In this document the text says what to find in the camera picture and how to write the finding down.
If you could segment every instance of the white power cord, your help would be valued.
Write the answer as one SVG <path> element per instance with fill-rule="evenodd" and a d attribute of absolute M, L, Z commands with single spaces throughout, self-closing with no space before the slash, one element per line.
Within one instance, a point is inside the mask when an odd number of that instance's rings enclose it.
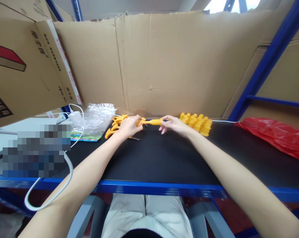
<path fill-rule="evenodd" d="M 51 114 L 37 115 L 37 116 L 49 116 L 49 115 L 56 115 L 56 114 L 70 114 L 70 112 L 58 112 L 58 113 L 51 113 Z"/>
<path fill-rule="evenodd" d="M 76 105 L 76 104 L 72 104 L 72 103 L 70 103 L 69 104 L 69 106 L 70 105 L 73 105 L 73 106 L 76 106 L 76 107 L 78 107 L 78 108 L 80 108 L 81 109 L 81 111 L 82 111 L 82 119 L 83 119 L 83 131 L 81 132 L 81 135 L 80 135 L 80 137 L 78 138 L 78 140 L 71 146 L 71 148 L 81 139 L 81 136 L 83 135 L 83 132 L 84 132 L 84 130 L 85 130 L 85 128 L 86 128 L 86 124 L 85 124 L 85 122 L 84 122 L 84 113 L 83 113 L 83 109 L 80 107 L 80 106 L 78 106 L 78 105 Z M 33 190 L 33 188 L 35 187 L 35 185 L 39 182 L 39 180 L 41 179 L 41 178 L 38 178 L 36 181 L 35 181 L 35 183 L 30 187 L 30 189 L 28 190 L 28 192 L 27 192 L 27 194 L 26 194 L 26 196 L 25 196 L 25 199 L 24 199 L 24 203 L 25 203 L 25 206 L 29 209 L 29 210 L 31 210 L 31 211 L 39 211 L 39 210 L 42 210 L 43 208 L 45 208 L 45 207 L 47 207 L 49 204 L 51 204 L 51 202 L 53 201 L 53 200 L 55 200 L 56 199 L 56 197 L 58 197 L 59 196 L 59 194 L 68 186 L 68 184 L 70 183 L 70 181 L 71 181 L 71 179 L 72 179 L 72 175 L 73 175 L 73 165 L 72 165 L 72 163 L 71 163 L 71 160 L 69 159 L 69 157 L 67 156 L 67 154 L 66 154 L 66 152 L 67 151 L 65 151 L 64 152 L 64 159 L 65 159 L 65 161 L 67 162 L 67 164 L 68 164 L 68 166 L 69 166 L 69 170 L 70 170 L 70 173 L 69 173 L 69 179 L 68 179 L 68 181 L 66 182 L 66 184 L 62 187 L 62 189 L 49 201 L 49 202 L 47 202 L 45 205 L 43 205 L 43 206 L 41 206 L 41 207 L 34 207 L 34 206 L 32 206 L 30 203 L 29 203 L 29 201 L 28 201 L 28 197 L 29 197 L 29 195 L 30 195 L 30 192 Z"/>
<path fill-rule="evenodd" d="M 216 121 L 216 122 L 229 122 L 229 123 L 237 123 L 237 122 L 231 122 L 231 121 L 222 121 L 222 120 L 212 120 L 212 121 Z"/>

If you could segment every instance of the white charger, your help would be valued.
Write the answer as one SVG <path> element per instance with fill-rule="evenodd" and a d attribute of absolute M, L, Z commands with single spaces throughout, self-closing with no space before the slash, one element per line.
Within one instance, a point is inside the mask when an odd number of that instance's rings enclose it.
<path fill-rule="evenodd" d="M 80 112 L 75 111 L 68 115 L 73 125 L 76 125 L 78 122 L 82 122 L 82 116 Z"/>

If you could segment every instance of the white cable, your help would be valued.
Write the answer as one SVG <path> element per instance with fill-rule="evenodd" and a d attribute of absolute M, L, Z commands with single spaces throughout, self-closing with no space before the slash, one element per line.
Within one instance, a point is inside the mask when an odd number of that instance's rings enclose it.
<path fill-rule="evenodd" d="M 17 135 L 17 132 L 14 131 L 6 131 L 0 129 L 0 134 L 9 134 L 9 135 Z"/>
<path fill-rule="evenodd" d="M 222 120 L 212 120 L 212 121 L 216 121 L 216 122 L 229 122 L 229 123 L 237 123 L 237 122 L 231 122 L 231 121 L 222 121 Z"/>
<path fill-rule="evenodd" d="M 70 114 L 70 112 L 58 112 L 58 113 L 51 113 L 51 114 L 37 115 L 37 116 L 49 116 L 49 115 L 56 115 L 56 114 Z"/>
<path fill-rule="evenodd" d="M 81 135 L 79 136 L 79 138 L 78 138 L 78 140 L 71 146 L 71 148 L 81 139 L 81 136 L 83 135 L 83 132 L 84 132 L 84 130 L 85 130 L 85 128 L 86 128 L 86 124 L 85 124 L 85 122 L 84 122 L 84 113 L 83 113 L 83 109 L 81 108 L 81 107 L 79 107 L 78 105 L 76 105 L 76 104 L 72 104 L 72 103 L 70 103 L 69 104 L 69 106 L 70 105 L 73 105 L 73 106 L 77 106 L 78 108 L 80 108 L 81 109 L 81 111 L 82 111 L 82 118 L 83 118 L 83 131 L 81 132 Z M 59 196 L 59 194 L 68 186 L 68 184 L 70 183 L 70 181 L 71 181 L 71 179 L 72 179 L 72 175 L 73 175 L 73 165 L 72 165 L 72 163 L 71 163 L 71 160 L 69 159 L 69 157 L 67 156 L 67 154 L 66 154 L 66 152 L 67 151 L 65 151 L 64 152 L 64 160 L 67 162 L 67 164 L 68 164 L 68 166 L 69 166 L 69 170 L 70 170 L 70 173 L 69 173 L 69 179 L 68 179 L 68 181 L 66 182 L 66 184 L 62 187 L 62 189 L 49 201 L 49 202 L 47 202 L 45 205 L 43 205 L 43 206 L 41 206 L 41 207 L 34 207 L 34 206 L 32 206 L 30 203 L 29 203 L 29 201 L 28 201 L 28 197 L 29 197 L 29 195 L 30 195 L 30 192 L 32 191 L 32 189 L 35 187 L 35 185 L 39 182 L 39 180 L 41 179 L 41 178 L 38 178 L 36 181 L 35 181 L 35 183 L 30 187 L 30 189 L 28 190 L 28 192 L 27 192 L 27 194 L 26 194 L 26 196 L 25 196 L 25 199 L 24 199 L 24 203 L 25 203 L 25 206 L 29 209 L 29 210 L 31 210 L 31 211 L 39 211 L 39 210 L 42 210 L 43 208 L 45 208 L 45 207 L 47 207 L 53 200 L 55 200 L 56 199 L 56 197 L 58 197 Z"/>

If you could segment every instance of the black table surface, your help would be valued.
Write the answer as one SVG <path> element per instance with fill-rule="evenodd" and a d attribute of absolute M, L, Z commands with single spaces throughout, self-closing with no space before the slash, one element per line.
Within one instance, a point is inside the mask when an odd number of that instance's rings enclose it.
<path fill-rule="evenodd" d="M 220 185 L 186 138 L 171 131 L 161 135 L 158 128 L 148 125 L 135 135 L 140 140 L 124 141 L 101 180 Z M 266 186 L 299 189 L 299 160 L 264 140 L 225 122 L 214 122 L 207 138 L 248 168 Z M 79 141 L 67 152 L 73 167 L 105 141 L 104 136 L 98 142 Z M 64 178 L 68 173 L 68 166 L 64 163 L 64 168 L 54 177 Z"/>

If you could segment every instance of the cardboard sheet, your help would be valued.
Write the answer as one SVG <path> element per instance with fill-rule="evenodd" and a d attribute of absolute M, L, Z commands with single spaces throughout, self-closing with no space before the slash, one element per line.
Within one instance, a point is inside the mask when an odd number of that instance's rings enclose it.
<path fill-rule="evenodd" d="M 270 16 L 139 14 L 55 27 L 84 105 L 111 102 L 121 113 L 147 117 L 185 111 L 221 118 Z"/>

